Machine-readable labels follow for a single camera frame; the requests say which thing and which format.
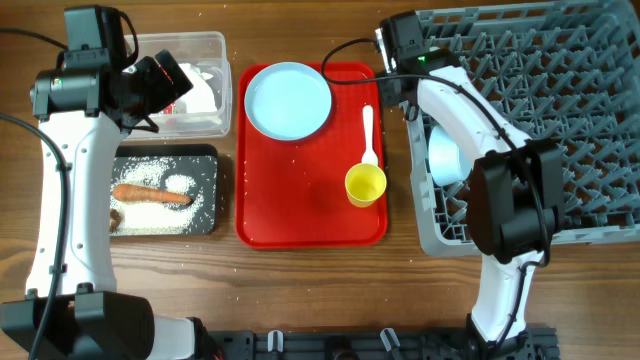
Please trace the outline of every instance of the wooden surface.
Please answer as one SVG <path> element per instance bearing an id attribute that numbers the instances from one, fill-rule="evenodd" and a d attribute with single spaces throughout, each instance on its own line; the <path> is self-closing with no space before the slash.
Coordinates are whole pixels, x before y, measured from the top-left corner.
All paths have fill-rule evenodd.
<path id="1" fill-rule="evenodd" d="M 320 61 L 335 45 L 372 36 L 380 19 L 405 10 L 513 0 L 160 2 L 166 4 L 143 1 L 145 4 L 128 5 L 124 0 L 112 4 L 129 14 L 139 33 L 221 31 L 237 81 L 244 69 L 256 63 Z M 64 41 L 62 5 L 24 3 L 5 0 L 0 5 L 0 26 L 30 29 Z M 56 49 L 48 44 L 0 36 L 0 112 L 35 123 L 30 115 L 29 87 L 39 70 L 54 66 L 55 55 Z M 348 49 L 336 60 L 365 61 L 376 70 L 381 67 L 379 57 L 366 46 Z M 383 122 L 390 226 L 379 244 L 269 252 L 242 245 L 233 231 L 232 130 L 227 137 L 210 141 L 223 159 L 218 179 L 224 210 L 218 214 L 217 230 L 210 236 L 114 239 L 111 253 L 119 291 L 148 298 L 158 314 L 199 317 L 210 330 L 463 326 L 476 299 L 480 259 L 443 259 L 422 252 L 401 111 L 386 110 Z M 33 261 L 41 156 L 32 135 L 0 124 L 2 302 L 23 297 Z M 639 307 L 640 243 L 561 246 L 553 249 L 552 265 L 536 274 L 526 316 L 530 323 L 557 327 L 564 359 L 637 359 Z M 0 335 L 0 359 L 25 356 Z"/>

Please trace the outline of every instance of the white granules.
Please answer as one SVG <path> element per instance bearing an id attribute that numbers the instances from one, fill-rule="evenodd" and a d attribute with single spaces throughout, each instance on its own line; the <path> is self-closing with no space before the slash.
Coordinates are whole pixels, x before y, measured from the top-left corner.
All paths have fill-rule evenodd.
<path id="1" fill-rule="evenodd" d="M 120 184 L 148 186 L 170 192 L 188 194 L 196 186 L 195 180 L 186 175 L 171 175 L 163 184 L 161 178 L 169 169 L 168 158 L 140 162 L 123 171 Z M 112 235 L 181 234 L 193 221 L 202 207 L 203 189 L 200 189 L 191 205 L 163 204 L 158 202 L 123 203 L 111 197 L 111 208 L 118 211 L 122 222 Z"/>

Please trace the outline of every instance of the black tray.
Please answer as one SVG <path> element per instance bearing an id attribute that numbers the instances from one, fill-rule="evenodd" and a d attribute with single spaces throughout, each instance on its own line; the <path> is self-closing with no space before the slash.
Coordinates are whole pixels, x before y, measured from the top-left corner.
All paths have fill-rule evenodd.
<path id="1" fill-rule="evenodd" d="M 116 151 L 113 162 L 111 185 L 117 184 L 124 175 L 125 169 L 134 164 L 158 159 L 167 159 L 169 168 L 160 177 L 160 189 L 166 190 L 164 181 L 171 175 L 191 176 L 196 186 L 189 189 L 186 195 L 196 199 L 202 190 L 202 205 L 193 216 L 193 222 L 182 232 L 176 233 L 167 229 L 166 233 L 158 233 L 158 229 L 149 233 L 135 235 L 202 235 L 208 234 L 215 228 L 216 214 L 216 182 L 218 173 L 218 151 L 215 147 L 205 144 L 186 145 L 133 145 L 121 146 Z M 120 234 L 118 231 L 112 236 L 131 235 Z"/>

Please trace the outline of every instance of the yellow cup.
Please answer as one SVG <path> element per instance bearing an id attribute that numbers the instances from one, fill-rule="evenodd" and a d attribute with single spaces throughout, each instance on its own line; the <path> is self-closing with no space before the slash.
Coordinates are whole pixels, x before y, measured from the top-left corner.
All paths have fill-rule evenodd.
<path id="1" fill-rule="evenodd" d="M 387 188 L 387 176 L 376 165 L 354 165 L 344 179 L 349 201 L 357 207 L 373 204 Z"/>

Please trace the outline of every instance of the plastic bin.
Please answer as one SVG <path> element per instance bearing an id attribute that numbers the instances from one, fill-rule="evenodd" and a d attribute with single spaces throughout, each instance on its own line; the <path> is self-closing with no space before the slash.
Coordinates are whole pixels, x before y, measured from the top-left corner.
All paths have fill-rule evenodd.
<path id="1" fill-rule="evenodd" d="M 133 38 L 126 36 L 131 49 Z M 177 140 L 225 136 L 231 126 L 233 99 L 231 69 L 227 61 L 224 36 L 216 31 L 138 35 L 140 54 L 155 56 L 169 50 L 179 64 L 189 63 L 201 72 L 211 74 L 207 84 L 213 90 L 215 112 L 153 114 L 151 118 L 160 127 L 158 134 L 133 131 L 125 140 Z"/>
<path id="2" fill-rule="evenodd" d="M 459 53 L 505 119 L 563 149 L 566 230 L 553 244 L 638 241 L 640 26 L 633 6 L 565 0 L 417 13 L 426 45 Z M 434 186 L 428 171 L 435 124 L 426 114 L 407 122 L 420 244 L 430 255 L 477 254 L 465 224 L 468 185 Z"/>

